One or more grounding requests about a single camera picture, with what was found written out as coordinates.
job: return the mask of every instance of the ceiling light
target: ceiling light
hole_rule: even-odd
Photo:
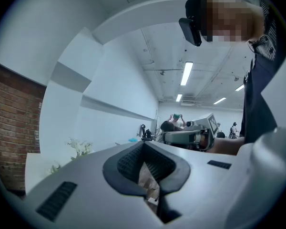
[[[218,104],[218,103],[220,103],[221,101],[223,101],[223,100],[225,100],[226,99],[226,97],[223,97],[222,99],[219,99],[217,102],[215,102],[214,104]]]
[[[192,71],[192,66],[193,66],[193,62],[186,62],[185,63],[185,68],[183,71],[183,77],[181,80],[181,86],[185,86],[187,83],[187,80],[189,79],[190,73]]]
[[[239,90],[242,90],[245,86],[244,85],[241,85],[239,88],[237,88],[235,91],[239,91]]]
[[[177,99],[176,99],[176,102],[179,102],[180,99],[181,99],[181,97],[182,97],[182,94],[178,94]]]

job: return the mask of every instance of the white ceiling beam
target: white ceiling beam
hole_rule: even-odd
[[[178,22],[187,0],[137,0],[98,26],[93,35],[101,44],[146,26]]]

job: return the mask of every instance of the striped shirt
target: striped shirt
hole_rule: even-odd
[[[276,21],[269,14],[269,6],[264,0],[260,0],[260,6],[265,16],[264,35],[259,40],[248,44],[254,53],[273,61],[276,56]]]

